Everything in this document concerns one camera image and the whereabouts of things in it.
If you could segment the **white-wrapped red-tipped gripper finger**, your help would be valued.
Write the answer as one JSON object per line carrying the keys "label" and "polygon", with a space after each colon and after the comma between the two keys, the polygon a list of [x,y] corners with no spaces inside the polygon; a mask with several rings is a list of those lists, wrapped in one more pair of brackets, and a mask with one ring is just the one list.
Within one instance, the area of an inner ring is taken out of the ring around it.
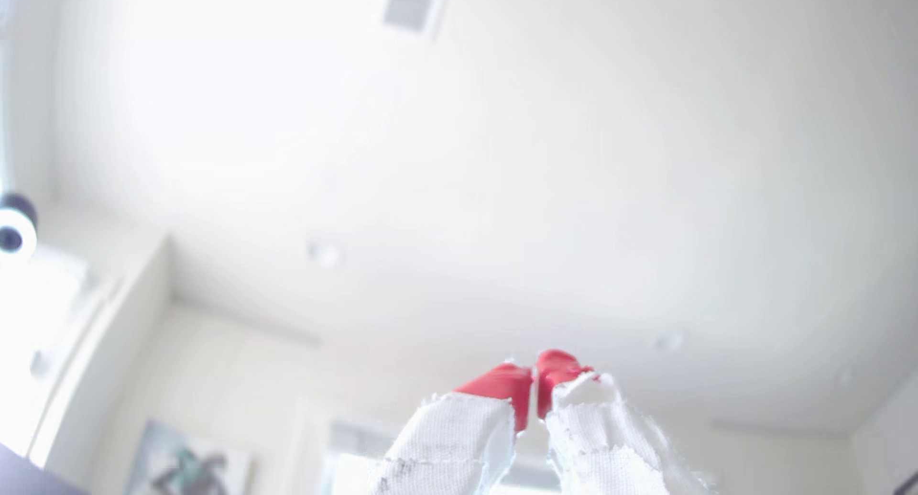
{"label": "white-wrapped red-tipped gripper finger", "polygon": [[540,353],[537,415],[564,494],[707,494],[669,437],[610,374],[561,350]]}
{"label": "white-wrapped red-tipped gripper finger", "polygon": [[409,418],[375,469],[371,494],[486,494],[514,459],[533,373],[500,363]]}

